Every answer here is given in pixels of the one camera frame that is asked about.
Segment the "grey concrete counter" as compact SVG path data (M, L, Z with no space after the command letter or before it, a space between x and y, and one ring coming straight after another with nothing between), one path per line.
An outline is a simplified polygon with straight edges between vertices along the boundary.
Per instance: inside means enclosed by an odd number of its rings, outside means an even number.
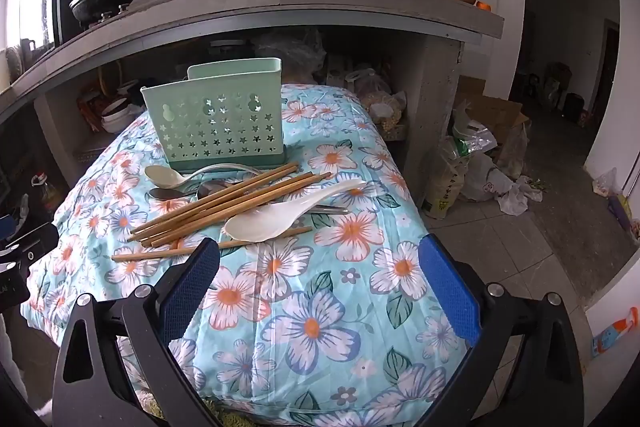
M464 43L498 39L499 15L459 0L156 0L53 50L1 93L1 117L90 69L165 44L247 29L362 26Z

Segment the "steel spoon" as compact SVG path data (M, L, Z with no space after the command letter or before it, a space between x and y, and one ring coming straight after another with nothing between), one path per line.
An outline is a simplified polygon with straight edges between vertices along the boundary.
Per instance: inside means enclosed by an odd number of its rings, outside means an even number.
M220 192L227 187L229 187L229 184L226 182L206 181L198 187L196 196L198 196L198 199L202 199L208 195ZM331 205L315 205L308 210L308 213L311 213L312 215L320 215L320 213L326 213L327 215L346 215L348 210L343 207Z
M198 195L197 191L190 192L181 192L178 190L174 190L173 188L152 188L149 191L149 195L157 200L171 200L171 199L179 199L179 198L189 198L195 197Z

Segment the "stack of white bowls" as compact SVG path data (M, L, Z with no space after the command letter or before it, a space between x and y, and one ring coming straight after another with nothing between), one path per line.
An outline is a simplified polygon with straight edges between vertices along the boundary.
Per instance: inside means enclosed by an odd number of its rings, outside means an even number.
M101 126L107 133L117 134L127 128L141 113L143 107L128 98L120 98L103 109Z

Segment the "white plastic bag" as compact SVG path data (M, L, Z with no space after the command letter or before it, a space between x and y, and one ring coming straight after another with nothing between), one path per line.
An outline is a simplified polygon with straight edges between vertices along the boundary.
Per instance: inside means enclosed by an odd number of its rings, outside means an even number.
M502 213L521 216L530 202L542 202L542 192L532 185L527 176L511 180L492 161L480 153L470 157L468 171L460 194L470 202L495 200Z

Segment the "bamboo chopstick five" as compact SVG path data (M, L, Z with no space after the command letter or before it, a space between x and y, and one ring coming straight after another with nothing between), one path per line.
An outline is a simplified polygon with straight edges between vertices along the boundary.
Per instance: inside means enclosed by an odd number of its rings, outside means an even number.
M300 228L292 228L288 229L282 234L279 235L279 239L284 239L285 237L297 236L300 234L304 234L310 232L312 230L311 227L300 227ZM222 242L218 244L218 248L221 251L225 249L234 249L239 248L241 246L250 245L250 242L242 242L233 239L233 241ZM163 259L163 258L173 258L173 257L181 257L192 254L194 248L177 248L177 249L167 249L167 251L145 251L142 254L114 254L112 256L112 260L115 262L129 262L129 261L141 261L141 260L149 260L149 259Z

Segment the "cardboard box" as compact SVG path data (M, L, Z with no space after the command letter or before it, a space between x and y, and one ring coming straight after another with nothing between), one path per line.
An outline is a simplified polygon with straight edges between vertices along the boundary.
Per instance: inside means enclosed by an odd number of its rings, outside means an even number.
M527 124L529 118L522 113L520 103L484 95L485 84L484 79L461 75L454 107L464 104L469 117L484 124L497 139L498 145L503 146L511 131Z

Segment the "large white rice spoon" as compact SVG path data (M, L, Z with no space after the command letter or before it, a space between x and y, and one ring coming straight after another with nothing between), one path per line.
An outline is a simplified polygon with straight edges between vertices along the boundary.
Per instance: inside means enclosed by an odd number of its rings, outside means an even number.
M300 216L320 204L323 199L365 185L363 180L351 179L286 202L275 202L247 210L230 218L222 231L234 241L262 243L288 231Z

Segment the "green plastic utensil caddy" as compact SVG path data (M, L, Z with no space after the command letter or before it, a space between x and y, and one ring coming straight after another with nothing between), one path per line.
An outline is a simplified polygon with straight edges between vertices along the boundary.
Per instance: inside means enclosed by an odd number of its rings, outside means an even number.
M284 164L281 70L277 57L242 58L192 65L185 80L143 88L168 165Z

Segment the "bamboo chopstick four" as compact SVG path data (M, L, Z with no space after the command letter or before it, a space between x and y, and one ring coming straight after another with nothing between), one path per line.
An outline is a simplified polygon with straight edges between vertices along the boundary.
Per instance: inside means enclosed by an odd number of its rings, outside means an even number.
M145 232L140 239L143 247L158 247L169 244L176 239L187 236L193 232L201 231L209 225L224 222L240 213L255 209L267 202L291 194L310 184L329 178L329 173L312 174L311 172L296 176L291 180L280 181L276 184L261 188L260 190L232 197L229 202L221 202L213 207L194 212L184 212L176 220L169 221L167 225L160 225L157 232Z

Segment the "bamboo chopstick three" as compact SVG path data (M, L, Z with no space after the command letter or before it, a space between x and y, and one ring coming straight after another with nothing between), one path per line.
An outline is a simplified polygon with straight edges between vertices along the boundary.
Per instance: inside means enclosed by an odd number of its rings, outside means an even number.
M264 172L198 202L191 202L168 212L133 229L127 241L141 242L145 247L162 246L328 177L327 174L308 171L286 179L285 176L292 173L295 167L296 164L288 164Z

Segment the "rice sack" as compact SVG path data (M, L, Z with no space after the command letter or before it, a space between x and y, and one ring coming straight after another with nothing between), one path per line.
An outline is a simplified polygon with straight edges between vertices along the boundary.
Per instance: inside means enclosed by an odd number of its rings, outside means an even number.
M469 169L470 156L461 155L458 143L446 136L433 160L423 208L433 219L442 220L456 202Z

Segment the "black wok with lid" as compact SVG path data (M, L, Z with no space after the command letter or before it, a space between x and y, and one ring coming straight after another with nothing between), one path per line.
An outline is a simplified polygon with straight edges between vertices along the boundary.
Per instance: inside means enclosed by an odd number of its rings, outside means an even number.
M104 18L118 15L134 0L72 0L70 10L81 26L99 23Z

